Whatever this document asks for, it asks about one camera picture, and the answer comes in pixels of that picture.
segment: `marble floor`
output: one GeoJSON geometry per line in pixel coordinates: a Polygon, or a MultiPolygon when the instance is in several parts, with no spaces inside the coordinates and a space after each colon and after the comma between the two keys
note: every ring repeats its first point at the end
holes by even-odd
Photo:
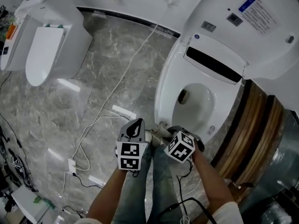
{"type": "MultiPolygon", "coordinates": [[[[28,167],[35,187],[41,196],[50,199],[57,207],[70,205],[76,210],[88,210],[99,189],[84,188],[79,179],[66,174],[62,197],[64,173],[68,171],[68,159],[72,157],[84,127],[93,122],[104,101],[119,82],[132,55],[151,33],[152,28],[101,13],[83,13],[85,28],[94,37],[79,73],[68,80],[52,80],[39,87],[32,87],[25,72],[13,72],[0,91],[0,112],[16,132],[27,154],[28,167]]],[[[128,73],[105,104],[100,116],[119,114],[113,105],[119,106],[143,118],[146,128],[153,128],[154,98],[163,64],[176,38],[155,32],[133,60],[128,73]]],[[[0,73],[0,82],[8,72],[0,73]]],[[[205,155],[212,159],[222,143],[238,107],[242,88],[234,107],[219,132],[206,145],[205,155]]],[[[88,171],[78,171],[85,185],[92,185],[90,175],[106,182],[117,166],[114,155],[116,138],[125,118],[101,119],[82,142],[90,160],[88,171]]],[[[11,138],[11,148],[24,159],[14,135],[3,119],[0,125],[11,138]]],[[[74,159],[82,168],[88,164],[81,150],[74,159]]],[[[173,164],[173,176],[188,172],[188,164],[173,164]]],[[[182,181],[184,198],[193,196],[207,204],[200,177],[195,169],[182,181]]],[[[178,182],[174,178],[178,192],[178,182]]],[[[152,168],[147,180],[145,198],[146,215],[152,206],[152,168]]],[[[187,204],[191,217],[200,213],[194,203],[187,204]]],[[[66,223],[74,223],[78,215],[59,212],[66,223]]]]}

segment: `white sleeve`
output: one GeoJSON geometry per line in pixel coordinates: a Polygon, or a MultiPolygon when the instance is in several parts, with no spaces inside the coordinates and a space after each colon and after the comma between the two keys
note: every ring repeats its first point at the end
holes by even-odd
{"type": "Polygon", "coordinates": [[[224,204],[213,214],[213,218],[217,224],[243,224],[238,205],[235,202],[224,204]]]}
{"type": "Polygon", "coordinates": [[[96,219],[83,218],[83,219],[79,219],[75,224],[102,224],[102,223],[96,219]]]}

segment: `toilet seat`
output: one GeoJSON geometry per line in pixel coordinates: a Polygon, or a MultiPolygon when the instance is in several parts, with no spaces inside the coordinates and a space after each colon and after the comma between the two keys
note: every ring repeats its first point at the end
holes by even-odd
{"type": "Polygon", "coordinates": [[[181,91],[190,84],[203,84],[214,98],[210,118],[200,131],[189,130],[207,143],[226,120],[239,91],[241,81],[229,84],[202,72],[187,60],[184,54],[187,46],[176,42],[162,70],[155,98],[156,124],[166,122],[167,127],[180,125],[173,123],[173,112],[181,91]]]}
{"type": "Polygon", "coordinates": [[[26,77],[32,86],[39,86],[49,77],[64,40],[63,28],[39,27],[26,60],[26,77]]]}

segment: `toilet lid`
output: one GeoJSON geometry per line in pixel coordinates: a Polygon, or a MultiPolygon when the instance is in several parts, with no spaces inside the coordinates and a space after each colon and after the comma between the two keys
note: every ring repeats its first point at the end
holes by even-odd
{"type": "Polygon", "coordinates": [[[48,78],[63,40],[63,28],[39,27],[36,29],[25,69],[27,80],[31,85],[41,85],[48,78]]]}

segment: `human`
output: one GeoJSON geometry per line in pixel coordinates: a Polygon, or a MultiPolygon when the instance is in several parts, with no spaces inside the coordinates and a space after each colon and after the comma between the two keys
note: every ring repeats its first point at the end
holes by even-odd
{"type": "MultiPolygon", "coordinates": [[[[86,218],[76,224],[179,224],[183,218],[180,208],[158,215],[178,203],[165,145],[150,145],[137,177],[126,170],[116,170],[94,199],[86,218]],[[145,215],[145,192],[148,170],[153,159],[153,206],[148,221],[145,215]]],[[[201,177],[210,213],[217,224],[243,224],[237,204],[223,178],[195,145],[193,163],[201,177]]]]}

